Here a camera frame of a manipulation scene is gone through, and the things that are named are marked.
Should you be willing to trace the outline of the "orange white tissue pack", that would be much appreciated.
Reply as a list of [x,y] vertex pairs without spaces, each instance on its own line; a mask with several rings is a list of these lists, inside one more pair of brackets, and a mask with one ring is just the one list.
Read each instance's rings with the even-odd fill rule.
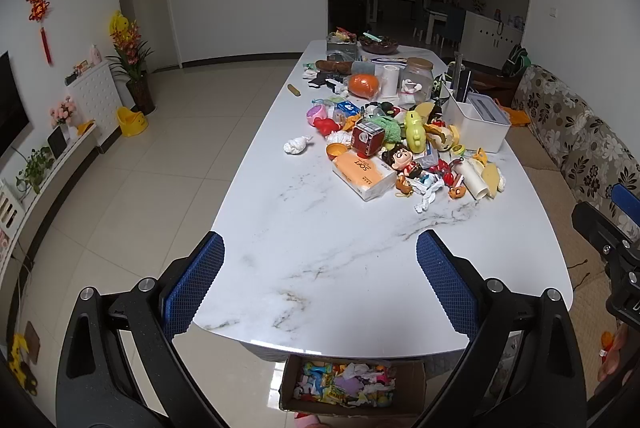
[[361,158],[346,151],[332,161],[333,172],[363,201],[381,197],[395,186],[396,171],[378,157]]

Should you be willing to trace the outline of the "big-head doll figure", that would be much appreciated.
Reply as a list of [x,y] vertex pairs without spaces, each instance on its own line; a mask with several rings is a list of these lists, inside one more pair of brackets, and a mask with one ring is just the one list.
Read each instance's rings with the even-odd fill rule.
[[382,159],[401,177],[407,177],[407,179],[422,177],[423,168],[414,160],[412,151],[404,144],[397,143],[388,151],[384,151]]

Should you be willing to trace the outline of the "yellow-green dinosaur toy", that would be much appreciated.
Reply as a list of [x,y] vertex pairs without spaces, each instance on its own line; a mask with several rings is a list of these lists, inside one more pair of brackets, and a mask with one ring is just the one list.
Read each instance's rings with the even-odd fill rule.
[[420,114],[409,110],[405,114],[405,136],[413,154],[422,154],[426,149],[426,133]]

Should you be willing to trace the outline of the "red toy box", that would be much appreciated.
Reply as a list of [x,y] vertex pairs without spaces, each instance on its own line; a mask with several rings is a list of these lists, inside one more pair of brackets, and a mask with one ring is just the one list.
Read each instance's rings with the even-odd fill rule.
[[371,158],[382,147],[385,130],[369,120],[360,120],[352,129],[350,147],[361,158]]

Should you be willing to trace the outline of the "cardboard trash box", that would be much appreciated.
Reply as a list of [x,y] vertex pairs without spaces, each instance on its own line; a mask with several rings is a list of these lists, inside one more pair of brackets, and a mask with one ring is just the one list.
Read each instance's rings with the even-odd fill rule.
[[283,411],[334,417],[416,417],[424,411],[421,360],[346,360],[292,354],[279,389]]

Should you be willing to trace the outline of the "floral sofa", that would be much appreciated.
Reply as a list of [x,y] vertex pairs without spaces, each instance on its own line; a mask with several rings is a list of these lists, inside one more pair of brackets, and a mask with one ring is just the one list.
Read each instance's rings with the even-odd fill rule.
[[612,190],[622,184],[639,194],[639,161],[585,99],[552,72],[531,65],[512,107],[526,112],[529,131],[560,169],[575,199],[588,201],[638,240],[639,226],[613,203]]

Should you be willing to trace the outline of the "yellow sponge piece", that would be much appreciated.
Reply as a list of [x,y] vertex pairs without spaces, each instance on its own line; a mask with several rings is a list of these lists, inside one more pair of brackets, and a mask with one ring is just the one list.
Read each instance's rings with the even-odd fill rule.
[[485,182],[489,198],[495,198],[506,188],[506,179],[495,163],[487,162],[482,172],[482,179]]

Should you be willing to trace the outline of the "white storage box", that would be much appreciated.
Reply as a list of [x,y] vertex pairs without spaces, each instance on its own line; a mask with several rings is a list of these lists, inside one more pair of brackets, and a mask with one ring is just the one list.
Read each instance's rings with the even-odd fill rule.
[[447,125],[458,130],[460,143],[469,151],[483,148],[486,153],[498,153],[511,128],[509,116],[484,94],[469,93],[465,102],[450,98],[442,111]]

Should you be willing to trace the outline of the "green plush cloth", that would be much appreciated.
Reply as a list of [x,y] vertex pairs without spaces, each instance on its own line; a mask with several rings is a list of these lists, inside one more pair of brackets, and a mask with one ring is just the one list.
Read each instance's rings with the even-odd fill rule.
[[384,143],[399,143],[402,139],[400,124],[391,117],[374,116],[369,120],[384,130]]

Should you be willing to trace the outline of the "yellow potty chair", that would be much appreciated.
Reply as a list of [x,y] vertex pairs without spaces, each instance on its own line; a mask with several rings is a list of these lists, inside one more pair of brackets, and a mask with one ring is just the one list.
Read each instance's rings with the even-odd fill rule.
[[148,119],[146,119],[142,111],[132,111],[125,106],[120,106],[116,110],[116,119],[120,132],[125,137],[140,135],[149,125]]

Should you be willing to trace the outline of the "orange plastic bowl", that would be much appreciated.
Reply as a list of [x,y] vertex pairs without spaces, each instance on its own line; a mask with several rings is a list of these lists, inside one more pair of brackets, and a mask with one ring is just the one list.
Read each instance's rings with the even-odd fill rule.
[[326,146],[326,155],[333,161],[336,157],[347,153],[348,147],[342,143],[331,143]]

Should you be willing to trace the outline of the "crumpled white tissue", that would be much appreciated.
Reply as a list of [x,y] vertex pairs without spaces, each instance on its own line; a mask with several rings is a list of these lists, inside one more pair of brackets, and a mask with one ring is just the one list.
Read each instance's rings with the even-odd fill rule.
[[306,151],[307,147],[314,139],[311,136],[303,135],[287,140],[283,145],[283,151],[287,155],[300,155]]

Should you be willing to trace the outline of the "clear glass jar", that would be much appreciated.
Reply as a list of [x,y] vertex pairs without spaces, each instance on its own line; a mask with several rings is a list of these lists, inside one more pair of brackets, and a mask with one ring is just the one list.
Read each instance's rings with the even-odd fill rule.
[[418,105],[431,98],[433,63],[420,57],[409,57],[401,71],[398,97],[400,105]]

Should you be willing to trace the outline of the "red plastic toy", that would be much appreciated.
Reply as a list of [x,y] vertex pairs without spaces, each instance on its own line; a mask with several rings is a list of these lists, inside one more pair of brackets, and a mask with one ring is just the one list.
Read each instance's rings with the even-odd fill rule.
[[314,119],[314,127],[323,137],[328,137],[334,132],[341,131],[342,126],[331,118]]

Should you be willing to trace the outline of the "white radiator cover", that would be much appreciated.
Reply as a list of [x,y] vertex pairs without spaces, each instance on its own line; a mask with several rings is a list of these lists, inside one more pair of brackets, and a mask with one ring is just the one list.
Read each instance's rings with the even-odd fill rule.
[[94,121],[96,143],[102,147],[118,129],[116,110],[122,106],[107,60],[78,76],[67,85],[67,92],[81,117]]

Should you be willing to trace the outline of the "orange ball in bag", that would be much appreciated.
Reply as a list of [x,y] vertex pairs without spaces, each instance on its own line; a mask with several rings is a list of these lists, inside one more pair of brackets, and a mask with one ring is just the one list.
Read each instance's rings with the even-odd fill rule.
[[374,74],[354,73],[347,86],[350,94],[367,100],[374,99],[380,91],[380,81]]

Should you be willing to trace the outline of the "white paper roll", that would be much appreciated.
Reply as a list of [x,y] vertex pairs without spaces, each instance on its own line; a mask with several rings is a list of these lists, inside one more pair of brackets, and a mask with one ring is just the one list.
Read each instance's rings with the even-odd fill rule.
[[393,98],[397,94],[399,79],[399,67],[396,65],[384,65],[381,74],[381,96]]

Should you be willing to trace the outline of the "pink round toy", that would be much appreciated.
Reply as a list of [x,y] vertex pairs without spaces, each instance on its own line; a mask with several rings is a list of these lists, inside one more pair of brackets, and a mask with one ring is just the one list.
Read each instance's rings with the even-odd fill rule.
[[306,119],[308,125],[314,126],[314,122],[318,119],[326,119],[328,117],[328,112],[326,111],[326,106],[322,104],[312,106],[306,114]]

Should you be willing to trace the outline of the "black television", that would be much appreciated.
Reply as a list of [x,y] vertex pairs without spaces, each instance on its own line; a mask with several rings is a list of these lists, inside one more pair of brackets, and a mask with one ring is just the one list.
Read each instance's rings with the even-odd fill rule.
[[8,52],[0,57],[0,153],[4,154],[29,125]]

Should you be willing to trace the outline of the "white cabinet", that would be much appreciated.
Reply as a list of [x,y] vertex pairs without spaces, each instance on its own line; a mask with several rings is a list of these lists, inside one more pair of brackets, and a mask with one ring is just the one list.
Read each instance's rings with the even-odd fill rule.
[[460,53],[465,62],[500,70],[523,32],[503,22],[466,12]]

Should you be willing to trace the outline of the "potted yellow flower plant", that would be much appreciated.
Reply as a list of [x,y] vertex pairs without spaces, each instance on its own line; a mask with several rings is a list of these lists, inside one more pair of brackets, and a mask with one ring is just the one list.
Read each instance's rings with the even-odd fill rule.
[[134,107],[147,116],[155,110],[149,88],[146,60],[153,53],[148,42],[142,40],[137,21],[129,19],[120,10],[112,15],[108,24],[114,55],[110,56],[110,69],[119,80],[124,80],[134,101]]

